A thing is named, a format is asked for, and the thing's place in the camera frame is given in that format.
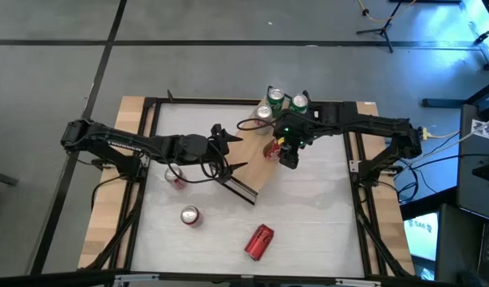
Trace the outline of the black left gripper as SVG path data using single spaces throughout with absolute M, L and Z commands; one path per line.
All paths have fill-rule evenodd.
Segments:
M 228 154 L 228 143 L 242 140 L 228 133 L 221 124 L 214 124 L 209 138 L 196 134 L 175 137 L 170 150 L 170 161 L 180 166 L 199 163 L 222 165 L 223 157 Z M 225 183 L 231 180 L 233 172 L 246 165 L 247 163 L 224 165 L 219 169 L 218 182 Z

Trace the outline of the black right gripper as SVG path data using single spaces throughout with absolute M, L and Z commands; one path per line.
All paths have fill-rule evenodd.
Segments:
M 290 108 L 281 110 L 276 121 L 276 138 L 284 139 L 284 144 L 295 145 L 304 148 L 310 146 L 317 138 L 314 129 L 320 127 L 318 112 L 295 112 Z M 298 148 L 282 147 L 279 152 L 279 163 L 290 169 L 298 166 Z

